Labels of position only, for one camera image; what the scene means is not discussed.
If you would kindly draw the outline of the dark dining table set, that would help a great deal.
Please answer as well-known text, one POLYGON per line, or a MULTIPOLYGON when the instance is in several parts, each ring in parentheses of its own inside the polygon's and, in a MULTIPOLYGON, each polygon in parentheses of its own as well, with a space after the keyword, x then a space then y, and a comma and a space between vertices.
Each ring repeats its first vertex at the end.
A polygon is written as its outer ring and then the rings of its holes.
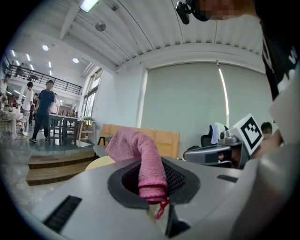
POLYGON ((48 123, 48 143, 59 141, 59 145, 65 145, 69 140, 77 146, 77 134, 79 120, 74 117, 50 114, 48 123))

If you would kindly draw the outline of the dark wooden step platform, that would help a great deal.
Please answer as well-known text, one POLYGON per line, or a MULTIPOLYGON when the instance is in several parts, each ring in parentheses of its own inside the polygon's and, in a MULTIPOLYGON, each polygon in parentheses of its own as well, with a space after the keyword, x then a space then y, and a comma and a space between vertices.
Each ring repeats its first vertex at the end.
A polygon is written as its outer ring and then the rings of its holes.
POLYGON ((83 172, 94 160, 93 151, 67 155, 32 156, 26 182, 29 186, 66 181, 83 172))

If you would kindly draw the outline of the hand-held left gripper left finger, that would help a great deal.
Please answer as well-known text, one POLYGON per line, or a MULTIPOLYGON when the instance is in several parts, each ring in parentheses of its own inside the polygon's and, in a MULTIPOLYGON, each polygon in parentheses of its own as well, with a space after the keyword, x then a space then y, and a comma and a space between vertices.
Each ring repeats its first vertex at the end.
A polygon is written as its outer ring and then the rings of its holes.
POLYGON ((44 235, 58 240, 165 240, 137 193, 140 160, 84 171, 32 210, 44 235))

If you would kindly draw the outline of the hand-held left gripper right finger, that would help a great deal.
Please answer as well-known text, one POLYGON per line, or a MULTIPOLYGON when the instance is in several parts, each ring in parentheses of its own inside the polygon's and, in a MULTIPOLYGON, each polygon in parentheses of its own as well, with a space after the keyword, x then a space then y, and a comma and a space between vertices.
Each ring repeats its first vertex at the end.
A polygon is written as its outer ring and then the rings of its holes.
POLYGON ((229 194, 241 171, 163 157, 169 214, 165 234, 174 237, 200 223, 229 194))

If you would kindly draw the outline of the black balcony railing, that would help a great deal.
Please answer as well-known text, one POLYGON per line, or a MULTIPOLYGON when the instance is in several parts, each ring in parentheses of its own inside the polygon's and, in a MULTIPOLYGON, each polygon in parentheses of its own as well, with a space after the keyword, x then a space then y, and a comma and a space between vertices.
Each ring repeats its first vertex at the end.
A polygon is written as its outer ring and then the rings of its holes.
POLYGON ((48 81, 53 81, 53 86, 57 89, 77 95, 79 95, 81 91, 81 87, 76 84, 54 78, 51 75, 46 75, 34 70, 29 70, 21 66, 10 64, 9 66, 4 67, 3 70, 5 74, 10 74, 15 78, 31 81, 33 83, 46 84, 48 81))

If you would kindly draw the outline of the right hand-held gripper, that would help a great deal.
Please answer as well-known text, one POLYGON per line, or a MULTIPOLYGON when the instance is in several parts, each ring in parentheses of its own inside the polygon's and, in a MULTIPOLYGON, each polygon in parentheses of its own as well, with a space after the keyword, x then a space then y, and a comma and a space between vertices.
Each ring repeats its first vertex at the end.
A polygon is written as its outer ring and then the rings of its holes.
POLYGON ((252 114, 239 120, 230 129, 220 134, 220 144, 187 150, 183 158, 187 162, 215 167, 232 167, 231 158, 226 152, 240 146, 238 168, 243 169, 251 155, 259 147, 263 134, 252 114))

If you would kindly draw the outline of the black office chair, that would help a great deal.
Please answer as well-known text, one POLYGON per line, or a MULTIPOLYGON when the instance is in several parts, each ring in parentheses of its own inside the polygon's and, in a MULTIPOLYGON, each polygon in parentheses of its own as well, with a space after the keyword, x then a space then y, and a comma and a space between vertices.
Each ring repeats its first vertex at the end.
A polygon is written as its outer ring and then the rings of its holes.
POLYGON ((201 146, 202 147, 208 147, 208 146, 215 145, 215 144, 210 143, 211 142, 211 137, 212 137, 212 127, 211 127, 211 124, 210 124, 208 134, 201 136, 201 146))

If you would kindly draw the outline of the grey chair black frame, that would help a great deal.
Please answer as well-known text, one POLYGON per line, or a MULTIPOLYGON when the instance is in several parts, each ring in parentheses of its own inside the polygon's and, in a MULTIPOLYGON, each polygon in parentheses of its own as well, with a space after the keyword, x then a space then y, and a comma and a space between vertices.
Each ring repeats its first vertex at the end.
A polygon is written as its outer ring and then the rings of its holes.
POLYGON ((93 150, 94 150, 94 158, 93 160, 96 160, 97 158, 106 156, 106 147, 108 146, 108 143, 111 141, 112 136, 109 137, 104 137, 101 136, 98 140, 97 145, 93 146, 93 150))

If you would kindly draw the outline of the light blue white garment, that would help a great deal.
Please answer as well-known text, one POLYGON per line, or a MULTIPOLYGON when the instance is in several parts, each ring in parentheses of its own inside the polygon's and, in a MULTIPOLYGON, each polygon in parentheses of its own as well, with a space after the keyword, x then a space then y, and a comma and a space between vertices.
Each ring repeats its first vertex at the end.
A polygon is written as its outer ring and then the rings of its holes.
POLYGON ((219 140, 221 140, 221 133, 227 130, 227 127, 221 123, 215 122, 211 124, 212 127, 212 137, 211 144, 218 144, 219 140))

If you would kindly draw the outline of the grey-green roller blind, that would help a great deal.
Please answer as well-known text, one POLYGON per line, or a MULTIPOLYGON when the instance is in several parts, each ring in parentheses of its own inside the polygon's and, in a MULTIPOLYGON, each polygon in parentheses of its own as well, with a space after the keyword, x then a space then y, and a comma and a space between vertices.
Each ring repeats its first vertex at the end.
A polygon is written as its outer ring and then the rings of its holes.
POLYGON ((247 114, 259 125, 272 122, 272 102, 263 74, 216 63, 191 63, 148 72, 141 127, 179 132, 178 156, 201 144, 201 136, 218 122, 233 126, 247 114))

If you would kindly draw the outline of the wicker chair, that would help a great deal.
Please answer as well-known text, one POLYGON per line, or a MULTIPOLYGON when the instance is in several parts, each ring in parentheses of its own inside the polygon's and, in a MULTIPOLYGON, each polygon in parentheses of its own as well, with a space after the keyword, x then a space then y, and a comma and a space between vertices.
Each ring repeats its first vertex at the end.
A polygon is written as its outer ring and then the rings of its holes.
POLYGON ((16 114, 14 112, 0 111, 0 137, 9 137, 14 140, 16 133, 16 114))

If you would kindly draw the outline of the ceiling strip light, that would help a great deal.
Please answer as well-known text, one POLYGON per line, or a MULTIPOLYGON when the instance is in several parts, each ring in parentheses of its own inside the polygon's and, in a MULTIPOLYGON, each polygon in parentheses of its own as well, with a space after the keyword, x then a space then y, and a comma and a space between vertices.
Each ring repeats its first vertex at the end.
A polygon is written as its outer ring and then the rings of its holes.
POLYGON ((83 0, 80 9, 86 13, 90 12, 92 8, 99 2, 99 0, 83 0))

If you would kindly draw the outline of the pink cloth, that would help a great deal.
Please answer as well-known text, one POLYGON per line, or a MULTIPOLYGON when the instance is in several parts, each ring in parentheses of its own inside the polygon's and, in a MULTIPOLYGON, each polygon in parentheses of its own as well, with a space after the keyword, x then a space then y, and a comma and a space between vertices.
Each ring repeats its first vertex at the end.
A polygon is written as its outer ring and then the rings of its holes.
POLYGON ((107 155, 115 162, 138 158, 138 194, 149 204, 159 204, 155 219, 159 220, 168 205, 167 178, 155 142, 145 133, 131 128, 121 128, 106 147, 107 155))

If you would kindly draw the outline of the large brown wrapped board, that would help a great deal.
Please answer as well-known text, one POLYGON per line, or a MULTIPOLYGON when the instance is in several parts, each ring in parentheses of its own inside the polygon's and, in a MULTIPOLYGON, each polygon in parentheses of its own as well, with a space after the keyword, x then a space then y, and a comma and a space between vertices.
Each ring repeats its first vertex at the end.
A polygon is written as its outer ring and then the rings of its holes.
MULTIPOLYGON (((108 137, 113 136, 119 129, 124 126, 103 124, 102 132, 97 142, 97 145, 107 146, 108 137)), ((144 128, 129 127, 129 129, 140 131, 149 136, 156 144, 159 154, 161 156, 167 156, 172 158, 178 157, 180 133, 179 132, 167 132, 160 130, 150 130, 144 128)))

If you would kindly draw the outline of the round light wooden table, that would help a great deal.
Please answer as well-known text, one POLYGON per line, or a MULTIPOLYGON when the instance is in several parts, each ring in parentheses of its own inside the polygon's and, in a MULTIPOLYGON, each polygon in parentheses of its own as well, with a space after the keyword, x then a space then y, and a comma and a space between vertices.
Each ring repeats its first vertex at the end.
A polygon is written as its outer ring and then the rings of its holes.
POLYGON ((103 156, 103 157, 99 157, 99 158, 95 159, 94 161, 92 161, 86 167, 85 170, 87 171, 87 170, 91 170, 91 169, 94 169, 94 168, 99 168, 99 167, 114 164, 114 163, 115 163, 115 161, 110 156, 103 156))

